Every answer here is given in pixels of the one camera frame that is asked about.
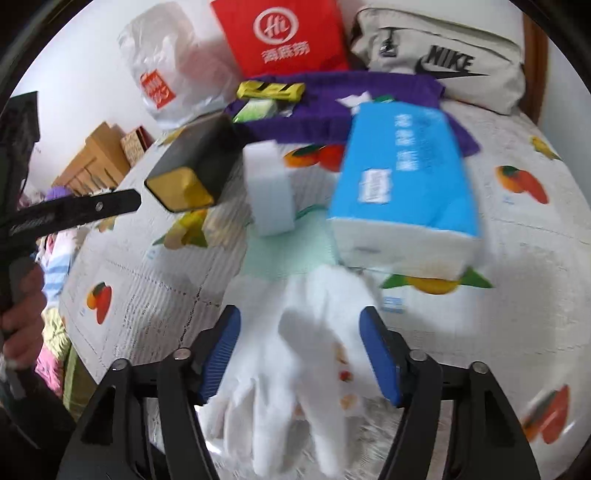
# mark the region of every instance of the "metal screw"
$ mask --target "metal screw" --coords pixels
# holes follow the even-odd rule
[[[127,360],[125,358],[119,358],[111,365],[111,368],[115,371],[123,370],[125,367],[127,367]]]
[[[191,350],[188,348],[179,348],[173,353],[175,360],[186,360],[191,356]]]
[[[422,350],[412,350],[410,352],[410,358],[416,362],[424,362],[427,359],[427,354]]]
[[[472,364],[472,369],[477,374],[487,374],[488,373],[488,365],[483,364],[482,362],[474,362]]]

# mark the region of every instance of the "nike swoosh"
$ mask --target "nike swoosh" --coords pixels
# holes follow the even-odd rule
[[[417,64],[414,66],[414,73],[426,73],[427,75],[431,75],[436,79],[452,79],[458,77],[488,77],[487,73],[471,73],[471,72],[434,72],[432,70],[427,70],[423,66],[423,59],[418,59]]]

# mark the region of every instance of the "white wall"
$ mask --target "white wall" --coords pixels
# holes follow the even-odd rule
[[[49,188],[103,121],[125,132],[143,125],[152,136],[160,135],[121,58],[117,36],[133,18],[163,1],[94,0],[52,39],[22,78],[15,94],[39,91],[41,141],[30,173],[37,189]],[[176,1],[193,22],[197,37],[235,66],[209,0]],[[338,2],[347,30],[355,12],[370,3]],[[381,4],[469,24],[522,44],[521,13],[509,0],[386,0]]]
[[[591,204],[591,94],[550,42],[548,79],[538,126],[568,165]]]

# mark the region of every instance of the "red paper bag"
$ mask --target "red paper bag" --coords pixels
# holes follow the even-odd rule
[[[245,77],[349,68],[335,0],[215,0],[212,7]]]

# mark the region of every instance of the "tissue package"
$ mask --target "tissue package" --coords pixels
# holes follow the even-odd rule
[[[329,219],[349,267],[459,278],[478,248],[478,214],[444,114],[361,105]]]

